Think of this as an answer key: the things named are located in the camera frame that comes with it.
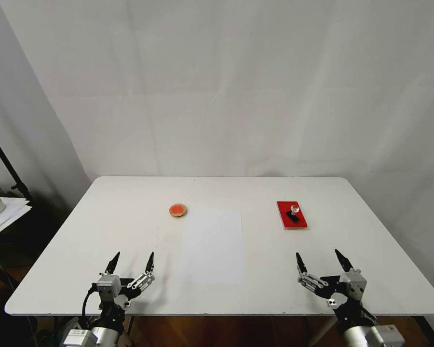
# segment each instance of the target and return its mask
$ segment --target red box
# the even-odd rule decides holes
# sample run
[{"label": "red box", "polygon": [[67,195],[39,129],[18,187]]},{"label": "red box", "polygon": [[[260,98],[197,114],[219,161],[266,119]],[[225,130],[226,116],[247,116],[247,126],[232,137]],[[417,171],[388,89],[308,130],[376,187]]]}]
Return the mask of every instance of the red box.
[{"label": "red box", "polygon": [[[307,222],[305,221],[304,214],[300,209],[299,203],[297,201],[277,201],[278,210],[280,211],[281,220],[285,229],[305,229],[307,228]],[[287,212],[291,213],[291,206],[299,207],[299,212],[296,213],[296,217],[299,219],[293,222]]]}]

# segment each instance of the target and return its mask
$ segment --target wall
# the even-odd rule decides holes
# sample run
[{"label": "wall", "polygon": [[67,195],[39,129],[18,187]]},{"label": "wall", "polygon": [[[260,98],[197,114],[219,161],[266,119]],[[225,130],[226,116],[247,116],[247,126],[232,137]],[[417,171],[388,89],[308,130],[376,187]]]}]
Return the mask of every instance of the wall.
[{"label": "wall", "polygon": [[344,176],[434,285],[434,0],[0,3],[91,179]]},{"label": "wall", "polygon": [[[33,196],[64,217],[89,186],[79,158],[0,7],[0,145]],[[0,187],[14,181],[0,160]]]}]

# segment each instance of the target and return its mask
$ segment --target black cable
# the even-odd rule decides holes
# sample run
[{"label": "black cable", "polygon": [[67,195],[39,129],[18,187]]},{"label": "black cable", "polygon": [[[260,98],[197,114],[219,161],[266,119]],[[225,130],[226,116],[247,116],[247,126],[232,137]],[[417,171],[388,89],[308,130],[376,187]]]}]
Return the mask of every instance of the black cable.
[{"label": "black cable", "polygon": [[83,329],[88,329],[88,320],[85,316],[85,307],[87,306],[88,297],[92,295],[94,292],[96,292],[96,284],[92,284],[92,287],[88,290],[87,295],[85,296],[85,299],[83,300],[82,304],[82,319],[80,321],[81,327]]},{"label": "black cable", "polygon": [[129,329],[127,329],[127,335],[130,335],[130,332],[132,331],[132,325],[134,324],[134,318],[135,318],[135,316],[130,317]]}]

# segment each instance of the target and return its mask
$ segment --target orange round object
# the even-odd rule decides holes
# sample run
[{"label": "orange round object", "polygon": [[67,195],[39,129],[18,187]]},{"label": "orange round object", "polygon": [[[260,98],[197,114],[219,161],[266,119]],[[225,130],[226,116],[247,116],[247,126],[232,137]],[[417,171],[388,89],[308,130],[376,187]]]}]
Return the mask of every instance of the orange round object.
[{"label": "orange round object", "polygon": [[181,217],[187,213],[187,207],[184,204],[173,204],[169,213],[172,217]]}]

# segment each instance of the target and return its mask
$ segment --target white paper sheet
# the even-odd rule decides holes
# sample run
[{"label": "white paper sheet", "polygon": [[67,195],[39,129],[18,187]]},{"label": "white paper sheet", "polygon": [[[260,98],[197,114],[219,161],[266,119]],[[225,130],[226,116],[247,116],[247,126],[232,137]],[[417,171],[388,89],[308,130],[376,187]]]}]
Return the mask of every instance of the white paper sheet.
[{"label": "white paper sheet", "polygon": [[14,221],[21,218],[23,215],[25,215],[27,212],[29,212],[31,209],[30,206],[22,206],[20,210],[18,210],[10,219],[8,219],[6,222],[0,225],[0,232],[5,229],[7,226],[11,225]]},{"label": "white paper sheet", "polygon": [[0,212],[0,225],[13,217],[23,206],[27,204],[27,200],[23,198],[0,198],[5,203],[5,209]]},{"label": "white paper sheet", "polygon": [[193,210],[186,219],[176,268],[178,279],[195,283],[244,283],[241,214]]}]

